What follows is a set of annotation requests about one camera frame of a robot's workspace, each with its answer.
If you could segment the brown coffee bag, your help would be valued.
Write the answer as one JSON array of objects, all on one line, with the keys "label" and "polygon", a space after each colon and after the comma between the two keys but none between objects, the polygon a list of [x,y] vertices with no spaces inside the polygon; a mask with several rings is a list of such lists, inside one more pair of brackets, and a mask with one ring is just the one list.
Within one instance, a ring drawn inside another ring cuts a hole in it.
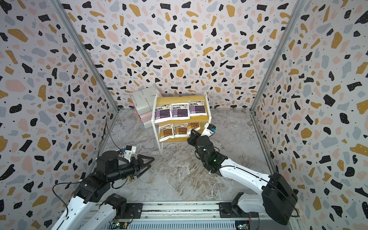
[{"label": "brown coffee bag", "polygon": [[173,124],[159,126],[159,142],[174,138]]},{"label": "brown coffee bag", "polygon": [[199,131],[200,130],[200,124],[199,123],[188,123],[188,125],[187,125],[187,134],[190,135],[192,130]]},{"label": "brown coffee bag", "polygon": [[173,125],[174,138],[188,138],[188,124]]}]

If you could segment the two-tier wooden white shelf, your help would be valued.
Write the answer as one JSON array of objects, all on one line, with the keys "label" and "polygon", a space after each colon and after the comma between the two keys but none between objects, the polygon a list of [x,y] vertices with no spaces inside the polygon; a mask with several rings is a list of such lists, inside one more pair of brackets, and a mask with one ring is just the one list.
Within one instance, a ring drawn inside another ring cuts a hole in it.
[{"label": "two-tier wooden white shelf", "polygon": [[[157,106],[157,105],[170,105],[170,104],[177,104],[177,103],[188,103],[189,101],[205,101],[204,105],[205,105],[205,110],[207,112],[207,115],[206,116],[190,117],[189,119],[186,119],[186,120],[169,120],[169,121],[164,121],[164,122],[161,122],[161,123],[154,123],[155,106]],[[184,142],[184,141],[187,140],[186,138],[174,138],[174,139],[169,139],[169,140],[166,140],[166,141],[163,141],[163,142],[159,142],[159,126],[164,126],[164,125],[167,125],[167,124],[181,125],[181,124],[185,124],[185,123],[199,123],[200,127],[201,127],[201,131],[203,131],[204,130],[204,125],[206,123],[210,123],[211,120],[212,120],[212,116],[211,116],[209,98],[208,98],[207,92],[205,92],[203,95],[180,96],[180,97],[159,97],[159,95],[157,94],[154,98],[153,110],[152,110],[152,115],[151,115],[151,120],[150,121],[151,121],[151,124],[152,124],[152,127],[153,127],[155,140],[156,140],[156,143],[157,143],[159,153],[161,155],[163,154],[163,145],[165,143]]]}]

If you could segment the purple coffee bag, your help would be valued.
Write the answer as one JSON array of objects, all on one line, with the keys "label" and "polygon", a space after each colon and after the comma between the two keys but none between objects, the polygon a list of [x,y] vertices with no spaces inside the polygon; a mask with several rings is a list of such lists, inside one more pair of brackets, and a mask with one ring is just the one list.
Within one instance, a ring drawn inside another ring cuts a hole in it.
[{"label": "purple coffee bag", "polygon": [[189,101],[189,113],[191,117],[207,116],[206,105],[204,100]]},{"label": "purple coffee bag", "polygon": [[154,123],[162,123],[166,121],[172,120],[172,112],[171,106],[167,105],[158,105],[154,109]]},{"label": "purple coffee bag", "polygon": [[171,104],[171,112],[173,120],[190,119],[189,103],[173,103]]}]

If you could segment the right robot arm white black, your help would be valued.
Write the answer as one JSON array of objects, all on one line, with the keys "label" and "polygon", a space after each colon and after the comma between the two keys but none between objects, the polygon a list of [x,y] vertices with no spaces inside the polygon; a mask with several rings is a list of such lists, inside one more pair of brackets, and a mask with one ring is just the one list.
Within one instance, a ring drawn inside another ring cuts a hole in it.
[{"label": "right robot arm white black", "polygon": [[297,211],[298,198],[281,174],[274,172],[269,175],[239,165],[221,154],[209,136],[195,130],[191,131],[187,142],[195,147],[196,157],[209,173],[232,179],[260,195],[262,199],[251,200],[239,192],[232,201],[232,211],[237,216],[241,211],[266,213],[275,222],[288,224],[292,213]]}]

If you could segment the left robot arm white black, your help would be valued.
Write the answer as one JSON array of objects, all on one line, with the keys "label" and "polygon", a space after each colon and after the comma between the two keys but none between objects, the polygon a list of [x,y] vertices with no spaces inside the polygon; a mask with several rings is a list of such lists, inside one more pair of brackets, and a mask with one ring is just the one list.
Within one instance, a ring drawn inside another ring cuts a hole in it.
[{"label": "left robot arm white black", "polygon": [[154,160],[153,157],[141,154],[124,158],[117,150],[104,152],[97,157],[93,172],[77,183],[66,210],[54,224],[53,229],[77,229],[95,206],[99,207],[97,213],[83,225],[82,229],[98,230],[107,223],[113,223],[116,218],[126,218],[128,224],[133,219],[140,218],[138,210],[130,209],[127,199],[118,194],[111,194],[104,202],[100,202],[100,199],[113,187],[115,181],[140,178],[150,169]]}]

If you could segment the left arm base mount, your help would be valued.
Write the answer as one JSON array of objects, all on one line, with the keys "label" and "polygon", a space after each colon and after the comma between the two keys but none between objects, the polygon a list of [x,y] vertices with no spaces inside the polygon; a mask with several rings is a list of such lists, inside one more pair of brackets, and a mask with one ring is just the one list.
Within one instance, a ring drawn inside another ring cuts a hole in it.
[{"label": "left arm base mount", "polygon": [[123,203],[120,205],[110,205],[103,203],[99,210],[107,208],[107,211],[115,213],[115,219],[140,219],[143,210],[143,203]]}]

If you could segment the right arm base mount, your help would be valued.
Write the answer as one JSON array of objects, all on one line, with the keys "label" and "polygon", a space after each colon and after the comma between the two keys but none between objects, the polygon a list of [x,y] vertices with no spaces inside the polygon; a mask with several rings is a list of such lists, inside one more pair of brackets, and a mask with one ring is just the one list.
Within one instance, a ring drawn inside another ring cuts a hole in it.
[{"label": "right arm base mount", "polygon": [[231,202],[220,202],[218,204],[221,218],[258,218],[259,214],[256,212],[246,213],[242,211],[237,205],[232,205]]}]

